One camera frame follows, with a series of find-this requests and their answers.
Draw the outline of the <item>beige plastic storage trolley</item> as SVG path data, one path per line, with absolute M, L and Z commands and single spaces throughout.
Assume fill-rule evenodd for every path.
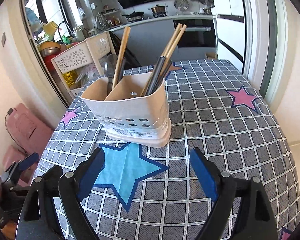
M 115 49 L 110 32 L 105 31 L 79 42 L 51 59 L 52 65 L 61 78 L 70 98 L 74 99 L 79 94 L 81 85 L 67 85 L 63 75 L 71 71 L 79 74 L 85 66 L 92 65 L 96 67 L 98 74 L 103 76 L 104 71 L 100 64 L 100 59 L 109 53 L 114 54 Z

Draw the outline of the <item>plain bamboo chopstick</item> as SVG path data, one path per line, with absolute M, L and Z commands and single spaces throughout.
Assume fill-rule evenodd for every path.
M 150 77 L 148 78 L 140 96 L 148 96 L 154 93 L 162 83 L 171 62 L 171 56 L 178 45 L 183 33 L 185 32 L 187 25 L 179 23 L 166 45 L 161 56 L 158 58 L 157 64 L 152 70 Z

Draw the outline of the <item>patterned bamboo chopstick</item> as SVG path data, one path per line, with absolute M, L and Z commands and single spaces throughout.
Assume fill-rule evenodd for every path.
M 120 44 L 119 55 L 117 58 L 115 73 L 114 73 L 114 77 L 113 77 L 112 89 L 114 89 L 116 87 L 118 80 L 119 80 L 119 74 L 121 72 L 121 65 L 122 65 L 125 49 L 127 46 L 127 42 L 129 39 L 129 35 L 130 35 L 130 27 L 125 26 L 125 29 L 124 29 L 124 32 L 122 35 L 121 44 Z

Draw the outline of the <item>steel cooking pot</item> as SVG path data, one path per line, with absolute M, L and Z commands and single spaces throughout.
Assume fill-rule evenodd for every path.
M 167 6 L 165 6 L 165 5 L 158 5 L 157 4 L 156 6 L 149 8 L 149 10 L 155 16 L 158 16 L 158 15 L 166 16 L 166 8 L 167 8 Z

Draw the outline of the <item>metal bowl with orange rim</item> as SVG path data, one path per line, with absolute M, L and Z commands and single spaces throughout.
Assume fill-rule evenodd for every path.
M 57 55 L 61 52 L 61 45 L 52 41 L 43 42 L 38 48 L 42 57 Z

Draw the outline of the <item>black built-in oven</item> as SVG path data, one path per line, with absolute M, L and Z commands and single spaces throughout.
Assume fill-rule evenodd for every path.
M 174 20 L 173 23 L 175 28 L 178 24 L 187 26 L 178 43 L 179 48 L 216 48 L 216 32 L 213 20 Z

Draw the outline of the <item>long bamboo chopstick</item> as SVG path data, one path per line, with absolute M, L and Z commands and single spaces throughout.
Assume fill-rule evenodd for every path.
M 162 52 L 162 56 L 164 56 L 166 59 L 170 59 L 175 48 L 178 45 L 178 42 L 180 41 L 183 33 L 185 32 L 187 28 L 187 25 L 179 23 L 170 38 L 168 44 L 166 45 L 164 51 Z

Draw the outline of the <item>white refrigerator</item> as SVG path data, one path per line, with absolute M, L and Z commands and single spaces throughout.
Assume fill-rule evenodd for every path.
M 245 22 L 243 0 L 213 0 L 216 16 L 217 54 L 243 71 L 245 54 Z

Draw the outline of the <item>grey checkered tablecloth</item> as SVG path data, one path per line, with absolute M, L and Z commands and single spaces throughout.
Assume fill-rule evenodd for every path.
M 221 171 L 264 184 L 278 230 L 300 221 L 295 161 L 267 103 L 228 60 L 180 61 L 166 79 L 172 131 L 162 148 L 132 147 L 130 206 L 98 182 L 82 207 L 100 239 L 195 239 L 213 207 L 192 169 L 197 147 Z

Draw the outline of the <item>black chopstick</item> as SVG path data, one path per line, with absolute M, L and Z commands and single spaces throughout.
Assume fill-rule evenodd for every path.
M 172 64 L 172 60 L 166 60 L 165 61 L 164 65 L 163 65 L 163 67 L 162 67 L 162 69 L 160 71 L 159 77 L 156 80 L 155 86 L 152 89 L 152 93 L 154 93 L 159 88 L 159 86 L 162 83 L 163 79 L 167 75 L 171 64 Z
M 156 67 L 154 68 L 154 70 L 152 72 L 151 79 L 149 81 L 147 90 L 145 92 L 145 96 L 148 96 L 148 95 L 152 94 L 152 89 L 154 88 L 156 80 L 159 77 L 159 74 L 160 74 L 160 71 L 161 71 L 161 69 L 164 65 L 165 59 L 166 58 L 164 56 L 159 57 L 159 59 L 157 61 L 157 65 L 156 65 Z

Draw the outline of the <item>black wok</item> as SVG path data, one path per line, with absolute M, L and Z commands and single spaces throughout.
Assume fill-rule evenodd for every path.
M 138 22 L 143 20 L 144 11 L 134 11 L 131 14 L 123 14 L 128 22 Z

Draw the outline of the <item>white plastic utensil holder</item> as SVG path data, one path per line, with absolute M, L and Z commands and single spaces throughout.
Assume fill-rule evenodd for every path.
M 125 75 L 110 93 L 108 78 L 101 77 L 81 95 L 111 139 L 153 148 L 167 145 L 172 128 L 165 81 L 153 94 L 140 95 L 150 76 Z

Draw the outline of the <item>pink plastic stool stack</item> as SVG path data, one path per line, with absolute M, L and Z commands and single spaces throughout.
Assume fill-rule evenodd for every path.
M 6 131 L 17 147 L 9 146 L 2 164 L 8 169 L 33 153 L 40 157 L 45 150 L 53 130 L 38 119 L 23 103 L 8 110 L 5 117 Z

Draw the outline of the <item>dark translucent spoon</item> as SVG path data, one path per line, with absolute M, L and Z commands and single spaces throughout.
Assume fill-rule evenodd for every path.
M 108 55 L 104 65 L 104 73 L 105 76 L 108 78 L 107 94 L 109 94 L 112 90 L 116 64 L 117 64 L 117 55 L 116 54 Z

